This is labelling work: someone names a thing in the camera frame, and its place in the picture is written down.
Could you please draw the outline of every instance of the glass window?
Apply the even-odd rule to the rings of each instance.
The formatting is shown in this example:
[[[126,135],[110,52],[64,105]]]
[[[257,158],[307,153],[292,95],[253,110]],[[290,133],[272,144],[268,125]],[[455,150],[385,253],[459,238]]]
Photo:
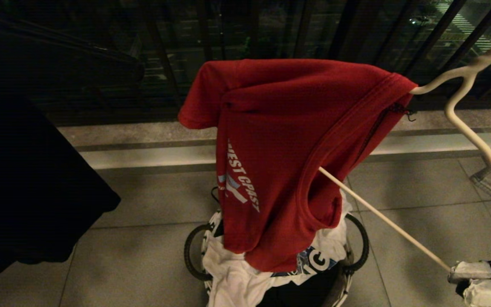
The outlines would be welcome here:
[[[292,58],[304,0],[261,3],[258,58]]]
[[[384,1],[382,8],[378,11],[376,22],[374,23],[371,33],[368,35],[361,52],[357,57],[357,62],[372,64],[376,60],[376,56],[384,43],[384,40],[389,35],[391,27],[397,20],[397,17],[403,9],[406,0],[387,0]],[[381,68],[390,69],[384,63],[380,64]]]
[[[421,1],[401,33],[397,33],[398,39],[390,46],[387,58],[384,59],[384,67],[403,72],[451,3],[452,0]]]
[[[440,13],[445,12],[449,6],[445,2],[434,5]],[[490,9],[491,0],[485,2],[467,1],[425,58],[417,63],[411,74],[413,80],[422,83],[429,82],[440,74],[440,69],[475,30]],[[485,46],[487,50],[490,47],[491,43]]]
[[[208,29],[214,57],[217,60],[246,58],[249,55],[251,2],[213,0],[209,4]]]
[[[151,8],[177,83],[192,82],[205,61],[194,0],[153,1]],[[156,46],[146,25],[143,22],[139,25],[145,64],[144,83],[165,82]]]
[[[306,35],[305,58],[327,58],[346,0],[316,1]]]

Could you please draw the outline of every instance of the black hook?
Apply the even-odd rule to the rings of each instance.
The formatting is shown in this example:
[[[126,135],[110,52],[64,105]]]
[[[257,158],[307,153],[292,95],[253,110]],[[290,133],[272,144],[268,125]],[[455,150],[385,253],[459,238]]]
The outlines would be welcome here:
[[[410,116],[411,115],[414,115],[416,113],[416,111],[412,111],[412,110],[407,110],[407,112],[405,113],[407,115],[407,117],[409,118],[409,121],[416,121],[416,119],[413,119],[411,120],[410,119]]]

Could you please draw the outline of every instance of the laundry basket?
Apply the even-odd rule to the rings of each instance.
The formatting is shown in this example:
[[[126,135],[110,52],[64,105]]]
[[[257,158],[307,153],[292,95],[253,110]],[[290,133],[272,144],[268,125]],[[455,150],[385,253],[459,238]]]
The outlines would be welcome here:
[[[277,307],[298,307],[298,306],[307,306],[307,307],[339,307],[343,304],[347,295],[349,293],[349,287],[351,286],[352,275],[354,272],[359,270],[363,264],[367,261],[368,253],[369,253],[369,241],[365,228],[361,224],[356,217],[351,214],[347,214],[346,218],[351,221],[360,231],[363,248],[361,252],[361,256],[359,260],[353,263],[353,251],[347,240],[347,243],[344,245],[344,249],[346,251],[346,258],[339,261],[335,266],[330,269],[330,276],[323,274],[316,274],[310,277],[306,282],[302,283],[300,286],[293,284],[290,282],[289,284],[285,284],[280,287],[270,288],[261,301],[258,304],[258,307],[268,307],[268,306],[277,306]],[[215,214],[213,214],[210,222],[204,225],[200,225],[196,227],[185,241],[185,265],[189,272],[196,277],[197,279],[204,282],[206,287],[206,291],[208,295],[212,289],[212,276],[206,273],[206,270],[202,267],[202,272],[199,272],[194,268],[191,262],[191,243],[194,237],[204,231],[202,247],[201,247],[201,255],[203,256],[206,253],[208,248],[207,238],[208,235],[213,235],[214,237],[218,237],[223,234],[224,222],[222,219],[222,213],[220,210],[217,210]],[[324,291],[322,295],[319,295],[320,291],[320,282],[331,282],[331,286],[324,285]],[[315,289],[316,295],[311,295],[310,290]]]

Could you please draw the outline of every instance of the clothes hanger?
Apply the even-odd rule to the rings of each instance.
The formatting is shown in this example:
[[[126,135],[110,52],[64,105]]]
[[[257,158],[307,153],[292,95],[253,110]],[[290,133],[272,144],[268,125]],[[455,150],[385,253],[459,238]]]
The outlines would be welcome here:
[[[471,90],[473,83],[475,82],[475,78],[479,72],[484,70],[486,67],[491,65],[491,50],[487,51],[482,56],[475,58],[471,64],[467,66],[463,66],[460,68],[455,68],[453,70],[449,70],[444,72],[442,75],[435,78],[433,81],[429,82],[427,85],[419,86],[413,89],[410,93],[413,95],[422,95],[425,93],[429,93],[430,91],[436,89],[442,83],[452,79],[452,78],[463,78],[463,83],[450,97],[448,102],[445,105],[445,115],[448,120],[458,128],[458,130],[464,134],[466,138],[468,138],[483,154],[486,160],[491,167],[491,149],[482,138],[480,138],[469,126],[467,126],[454,112],[454,108],[456,104],[463,98],[467,93]],[[420,242],[414,239],[411,235],[409,235],[406,231],[401,229],[401,227],[397,226],[394,222],[392,222],[389,218],[384,216],[380,211],[376,210],[372,205],[367,203],[363,198],[359,195],[355,194],[352,190],[350,190],[347,186],[345,186],[342,182],[340,182],[336,177],[327,172],[323,167],[319,167],[319,171],[323,173],[326,177],[328,177],[331,181],[336,183],[341,189],[345,192],[353,196],[357,201],[361,202],[364,206],[366,206],[370,211],[376,214],[379,218],[381,218],[384,222],[390,225],[393,229],[395,229],[398,233],[403,235],[408,241],[413,243],[416,247],[418,247],[422,252],[428,255],[433,261],[435,261],[439,266],[443,267],[446,272],[450,272],[450,266],[444,263],[437,255],[429,251],[425,246],[423,246]]]

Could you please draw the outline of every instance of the clothes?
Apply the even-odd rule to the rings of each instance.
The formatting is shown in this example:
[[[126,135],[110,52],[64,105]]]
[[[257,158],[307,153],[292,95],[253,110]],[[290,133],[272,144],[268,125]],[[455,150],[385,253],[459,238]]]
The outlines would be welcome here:
[[[0,272],[64,262],[120,198],[28,101],[0,97]]]
[[[207,284],[210,301],[208,307],[249,307],[256,306],[262,301],[265,292],[273,287],[280,287],[287,284],[300,286],[317,274],[324,274],[316,281],[310,282],[306,286],[304,293],[315,293],[322,295],[328,293],[333,286],[337,272],[333,271],[338,261],[344,259],[346,251],[344,245],[346,239],[346,223],[343,222],[345,215],[351,210],[351,204],[346,201],[343,195],[343,214],[341,221],[335,229],[331,231],[319,230],[316,233],[314,242],[324,249],[308,247],[297,255],[296,269],[293,272],[259,272],[244,260],[244,253],[236,254],[228,251],[223,246],[224,236],[220,230],[223,228],[222,215],[220,212],[214,214],[210,219],[213,231],[205,235],[205,253],[202,264],[206,272],[210,273],[212,281]],[[281,289],[287,293],[296,287],[289,286]],[[277,298],[271,295],[267,301]]]
[[[467,288],[458,294],[464,298],[467,307],[491,307],[491,279],[471,279],[464,282],[468,283]]]
[[[416,84],[365,64],[329,60],[205,63],[179,112],[217,127],[226,249],[263,272],[295,269],[296,254],[341,215],[338,187],[404,112]]]
[[[341,268],[334,266],[308,278],[300,286],[290,282],[272,287],[257,307],[321,307],[324,302],[332,299],[328,296],[341,273]]]

